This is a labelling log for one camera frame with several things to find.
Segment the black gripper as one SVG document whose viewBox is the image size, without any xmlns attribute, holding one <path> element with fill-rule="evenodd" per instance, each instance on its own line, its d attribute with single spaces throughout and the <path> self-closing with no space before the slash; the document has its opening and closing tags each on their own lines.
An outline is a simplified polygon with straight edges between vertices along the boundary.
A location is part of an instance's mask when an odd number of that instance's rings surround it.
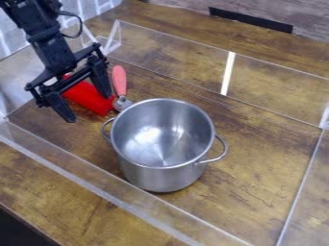
<svg viewBox="0 0 329 246">
<path fill-rule="evenodd" d="M 61 32 L 49 37 L 30 36 L 29 41 L 45 64 L 42 74 L 26 85 L 39 107 L 51 107 L 69 123 L 77 122 L 77 116 L 62 94 L 83 79 L 89 78 L 105 98 L 113 95 L 109 62 L 94 42 L 82 51 L 74 52 Z"/>
</svg>

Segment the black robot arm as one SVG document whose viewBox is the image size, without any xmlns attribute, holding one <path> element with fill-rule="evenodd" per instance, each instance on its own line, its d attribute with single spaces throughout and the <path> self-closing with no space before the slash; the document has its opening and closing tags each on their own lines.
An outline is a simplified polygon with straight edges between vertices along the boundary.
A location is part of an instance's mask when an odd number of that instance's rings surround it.
<svg viewBox="0 0 329 246">
<path fill-rule="evenodd" d="M 26 84 L 38 106 L 53 107 L 69 123 L 77 122 L 77 116 L 62 97 L 62 93 L 89 78 L 97 91 L 105 98 L 113 94 L 109 61 L 101 51 L 101 44 L 94 42 L 79 52 L 74 52 L 66 38 L 81 36 L 79 29 L 74 36 L 61 32 L 58 16 L 81 17 L 61 10 L 59 0 L 0 0 L 0 8 L 16 26 L 26 32 L 26 39 L 43 62 L 42 74 Z"/>
</svg>

